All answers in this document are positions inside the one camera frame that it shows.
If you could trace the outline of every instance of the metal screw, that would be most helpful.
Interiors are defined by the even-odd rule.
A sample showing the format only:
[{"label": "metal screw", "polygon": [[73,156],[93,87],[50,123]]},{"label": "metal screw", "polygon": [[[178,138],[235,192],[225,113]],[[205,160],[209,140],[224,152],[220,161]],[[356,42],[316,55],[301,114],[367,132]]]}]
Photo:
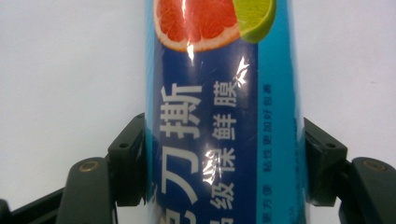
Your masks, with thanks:
[{"label": "metal screw", "polygon": [[388,168],[386,166],[384,166],[383,164],[381,164],[377,161],[364,161],[363,164],[367,168],[370,168],[371,170],[374,170],[377,172],[384,172],[384,171],[388,170]]},{"label": "metal screw", "polygon": [[79,166],[79,171],[86,173],[90,171],[94,171],[99,167],[99,162],[97,161],[86,161]]}]

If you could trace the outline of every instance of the product packaging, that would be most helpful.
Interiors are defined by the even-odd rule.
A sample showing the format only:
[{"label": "product packaging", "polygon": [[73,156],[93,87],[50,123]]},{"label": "product packaging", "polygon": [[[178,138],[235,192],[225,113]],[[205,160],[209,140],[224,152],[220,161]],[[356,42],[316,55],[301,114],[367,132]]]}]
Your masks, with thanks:
[{"label": "product packaging", "polygon": [[150,224],[306,222],[290,4],[147,0]]}]

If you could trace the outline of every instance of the red grapefruit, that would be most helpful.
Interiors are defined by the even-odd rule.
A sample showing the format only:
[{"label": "red grapefruit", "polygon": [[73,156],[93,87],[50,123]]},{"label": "red grapefruit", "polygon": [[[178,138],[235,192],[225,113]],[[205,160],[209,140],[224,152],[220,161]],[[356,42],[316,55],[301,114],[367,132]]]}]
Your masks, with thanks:
[{"label": "red grapefruit", "polygon": [[233,0],[154,0],[160,41],[177,51],[203,51],[239,37]]}]

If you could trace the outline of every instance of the white wall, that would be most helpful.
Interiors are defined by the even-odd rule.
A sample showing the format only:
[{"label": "white wall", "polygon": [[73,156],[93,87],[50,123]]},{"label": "white wall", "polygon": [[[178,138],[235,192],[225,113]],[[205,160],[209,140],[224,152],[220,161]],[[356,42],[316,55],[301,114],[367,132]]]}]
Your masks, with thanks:
[{"label": "white wall", "polygon": [[[349,147],[396,166],[396,2],[295,1],[304,115]],[[144,111],[144,1],[0,2],[0,198],[16,209],[105,156]],[[312,208],[312,223],[338,223]],[[146,209],[120,210],[145,223]]]}]

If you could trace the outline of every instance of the lime slice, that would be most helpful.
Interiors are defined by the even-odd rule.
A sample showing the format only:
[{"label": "lime slice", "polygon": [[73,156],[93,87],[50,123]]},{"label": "lime slice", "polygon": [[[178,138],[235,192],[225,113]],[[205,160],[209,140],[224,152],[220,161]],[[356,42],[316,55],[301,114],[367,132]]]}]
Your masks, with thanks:
[{"label": "lime slice", "polygon": [[270,32],[276,14],[276,0],[233,0],[242,39],[257,44]]}]

